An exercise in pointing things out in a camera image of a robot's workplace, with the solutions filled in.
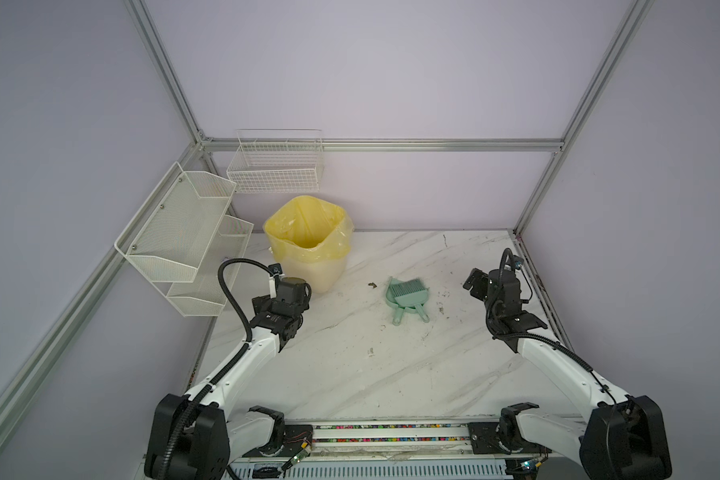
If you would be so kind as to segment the green plastic dustpan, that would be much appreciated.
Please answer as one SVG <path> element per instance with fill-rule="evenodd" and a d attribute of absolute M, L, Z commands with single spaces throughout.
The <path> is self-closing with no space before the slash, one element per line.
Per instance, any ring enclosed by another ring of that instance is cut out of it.
<path fill-rule="evenodd" d="M 429 290 L 420 278 L 399 280 L 391 277 L 385 292 L 385 301 L 393 310 L 392 324 L 399 326 L 406 312 L 416 313 L 424 323 L 431 321 L 425 310 Z"/>

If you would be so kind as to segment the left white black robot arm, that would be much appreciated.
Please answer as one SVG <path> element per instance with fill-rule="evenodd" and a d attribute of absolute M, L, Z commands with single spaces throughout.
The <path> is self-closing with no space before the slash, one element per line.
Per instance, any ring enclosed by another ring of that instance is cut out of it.
<path fill-rule="evenodd" d="M 287 277 L 280 264 L 265 267 L 267 294 L 253 298 L 248 318 L 232 295 L 221 263 L 217 280 L 238 314 L 244 338 L 208 376 L 182 395 L 168 394 L 156 406 L 144 474 L 151 479 L 219 479 L 232 462 L 253 450 L 269 456 L 285 443 L 283 413 L 262 406 L 236 410 L 239 397 L 262 367 L 301 328 L 312 296 L 301 278 Z"/>

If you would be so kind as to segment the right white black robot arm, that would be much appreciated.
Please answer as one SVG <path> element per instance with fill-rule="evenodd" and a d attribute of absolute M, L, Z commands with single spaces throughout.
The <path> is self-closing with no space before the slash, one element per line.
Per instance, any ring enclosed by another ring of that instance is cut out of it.
<path fill-rule="evenodd" d="M 483 303 L 492 338 L 535 365 L 568 398 L 581 422 L 547 413 L 533 402 L 502 409 L 495 439 L 507 453 L 535 444 L 580 465 L 591 479 L 668 479 L 672 462 L 662 411 L 648 396 L 633 396 L 598 374 L 580 356 L 545 334 L 525 310 L 522 259 L 511 249 L 497 268 L 474 268 L 463 287 Z"/>

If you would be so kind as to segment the green hand brush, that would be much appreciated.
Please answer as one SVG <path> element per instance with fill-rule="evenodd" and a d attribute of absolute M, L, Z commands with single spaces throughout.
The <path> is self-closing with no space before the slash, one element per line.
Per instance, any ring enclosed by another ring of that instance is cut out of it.
<path fill-rule="evenodd" d="M 430 316 L 424 308 L 429 299 L 429 290 L 420 278 L 407 281 L 393 279 L 388 292 L 400 309 L 414 309 L 424 323 L 430 322 Z"/>

